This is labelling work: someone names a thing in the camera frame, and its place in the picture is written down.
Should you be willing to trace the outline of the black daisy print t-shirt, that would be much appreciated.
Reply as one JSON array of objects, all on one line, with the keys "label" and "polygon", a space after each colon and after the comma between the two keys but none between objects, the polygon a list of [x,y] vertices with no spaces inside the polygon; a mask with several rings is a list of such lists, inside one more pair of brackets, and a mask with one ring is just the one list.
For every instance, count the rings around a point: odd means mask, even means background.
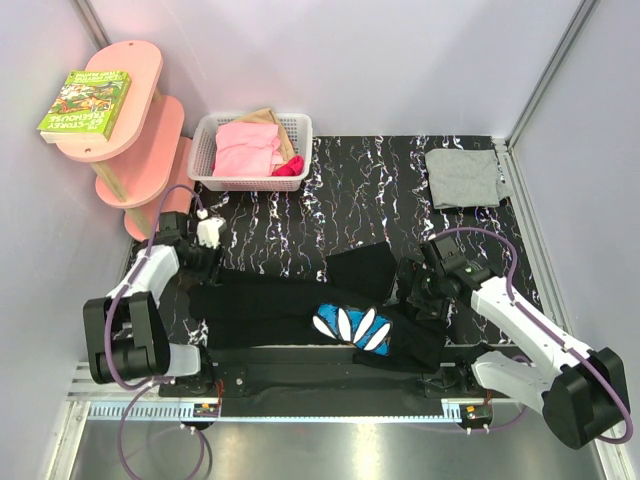
[{"label": "black daisy print t-shirt", "polygon": [[371,368],[439,369],[448,304],[421,296],[419,262],[381,242],[331,255],[326,267],[327,282],[223,269],[190,288],[189,314],[207,323],[214,349],[348,345]]}]

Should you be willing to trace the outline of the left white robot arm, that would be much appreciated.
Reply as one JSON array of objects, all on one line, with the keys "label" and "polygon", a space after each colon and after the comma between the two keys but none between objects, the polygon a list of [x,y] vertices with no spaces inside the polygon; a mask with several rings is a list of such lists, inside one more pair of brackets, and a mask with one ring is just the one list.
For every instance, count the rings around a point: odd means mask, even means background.
[{"label": "left white robot arm", "polygon": [[213,281],[220,269],[226,221],[198,212],[195,233],[180,212],[159,214],[156,232],[142,244],[131,269],[106,296],[87,301],[83,322],[91,378],[137,389],[144,380],[177,380],[196,396],[215,386],[203,349],[169,341],[159,305],[170,280],[182,272]]}]

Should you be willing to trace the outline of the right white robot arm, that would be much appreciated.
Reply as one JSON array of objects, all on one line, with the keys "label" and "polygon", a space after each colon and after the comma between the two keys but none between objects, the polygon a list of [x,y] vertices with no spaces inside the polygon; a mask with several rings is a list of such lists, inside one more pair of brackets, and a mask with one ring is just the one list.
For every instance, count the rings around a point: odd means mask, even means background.
[{"label": "right white robot arm", "polygon": [[395,293],[429,314],[460,302],[500,328],[526,356],[519,362],[489,346],[476,346],[454,371],[466,396],[493,390],[540,414],[564,445],[593,440],[624,444],[634,434],[622,359],[594,350],[536,309],[486,258],[466,256],[449,233],[422,244],[421,263],[403,260]]}]

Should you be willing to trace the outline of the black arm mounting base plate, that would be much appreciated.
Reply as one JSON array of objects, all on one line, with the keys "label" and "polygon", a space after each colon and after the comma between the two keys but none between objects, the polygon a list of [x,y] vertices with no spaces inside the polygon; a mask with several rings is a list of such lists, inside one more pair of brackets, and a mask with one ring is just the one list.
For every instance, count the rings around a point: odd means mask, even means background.
[{"label": "black arm mounting base plate", "polygon": [[229,421],[427,422],[458,420],[463,404],[487,393],[464,377],[465,347],[448,347],[440,369],[410,373],[355,362],[354,349],[338,346],[209,350],[202,382],[182,380],[159,390],[161,398],[222,401]]}]

